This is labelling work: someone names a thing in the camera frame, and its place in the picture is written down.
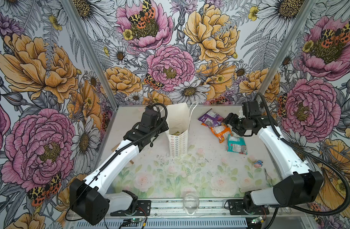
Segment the orange snack packet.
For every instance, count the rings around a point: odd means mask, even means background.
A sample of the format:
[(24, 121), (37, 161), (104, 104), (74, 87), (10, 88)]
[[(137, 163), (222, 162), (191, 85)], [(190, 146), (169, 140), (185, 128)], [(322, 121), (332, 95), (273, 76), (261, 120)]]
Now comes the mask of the orange snack packet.
[(208, 127), (214, 136), (217, 137), (219, 140), (219, 143), (223, 143), (225, 140), (227, 140), (229, 135), (233, 135), (231, 128), (227, 125), (221, 124), (218, 126), (208, 126), (204, 123), (202, 123), (203, 126)]

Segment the white paper bag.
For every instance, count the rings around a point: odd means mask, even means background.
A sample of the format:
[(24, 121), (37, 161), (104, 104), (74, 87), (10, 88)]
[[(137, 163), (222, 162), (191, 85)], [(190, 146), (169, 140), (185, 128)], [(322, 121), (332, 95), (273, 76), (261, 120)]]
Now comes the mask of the white paper bag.
[(191, 116), (197, 105), (198, 102), (195, 101), (190, 105), (180, 103), (167, 106), (166, 122), (169, 129), (165, 133), (169, 142), (169, 156), (187, 154)]

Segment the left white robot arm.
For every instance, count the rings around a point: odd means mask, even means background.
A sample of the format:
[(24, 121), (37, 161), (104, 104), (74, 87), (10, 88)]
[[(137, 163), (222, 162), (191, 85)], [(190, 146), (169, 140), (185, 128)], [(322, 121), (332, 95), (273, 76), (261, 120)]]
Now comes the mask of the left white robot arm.
[(133, 215), (138, 209), (135, 194), (123, 190), (110, 198), (107, 191), (124, 167), (169, 129), (167, 116), (165, 105), (156, 103), (147, 106), (140, 122), (124, 135), (111, 156), (85, 179), (75, 179), (71, 183), (69, 209), (91, 225), (100, 223), (108, 213)]

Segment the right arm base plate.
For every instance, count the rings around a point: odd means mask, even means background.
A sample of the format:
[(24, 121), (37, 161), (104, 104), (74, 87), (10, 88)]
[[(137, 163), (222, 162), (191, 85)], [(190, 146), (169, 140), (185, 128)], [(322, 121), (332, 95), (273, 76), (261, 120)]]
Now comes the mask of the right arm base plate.
[(229, 199), (226, 201), (224, 208), (229, 210), (230, 215), (269, 215), (267, 206), (256, 206), (251, 204), (246, 206), (241, 199)]

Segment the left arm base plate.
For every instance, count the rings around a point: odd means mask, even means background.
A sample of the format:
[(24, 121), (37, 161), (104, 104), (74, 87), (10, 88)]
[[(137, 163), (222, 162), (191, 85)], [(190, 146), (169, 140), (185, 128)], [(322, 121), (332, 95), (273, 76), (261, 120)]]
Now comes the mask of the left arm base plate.
[(133, 213), (131, 213), (129, 210), (122, 210), (122, 211), (111, 212), (110, 216), (112, 217), (150, 216), (151, 204), (152, 202), (150, 200), (139, 200), (137, 201), (137, 206)]

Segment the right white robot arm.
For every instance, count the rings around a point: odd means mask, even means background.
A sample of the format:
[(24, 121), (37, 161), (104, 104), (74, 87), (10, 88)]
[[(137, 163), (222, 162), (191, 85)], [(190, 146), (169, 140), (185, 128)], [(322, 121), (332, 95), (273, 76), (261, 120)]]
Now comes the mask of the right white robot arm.
[(257, 101), (242, 103), (242, 116), (230, 113), (224, 123), (241, 137), (251, 131), (264, 145), (281, 179), (271, 188), (248, 191), (242, 202), (251, 213), (259, 206), (292, 207), (315, 201), (323, 183), (323, 176), (312, 171), (288, 144), (274, 118), (262, 115)]

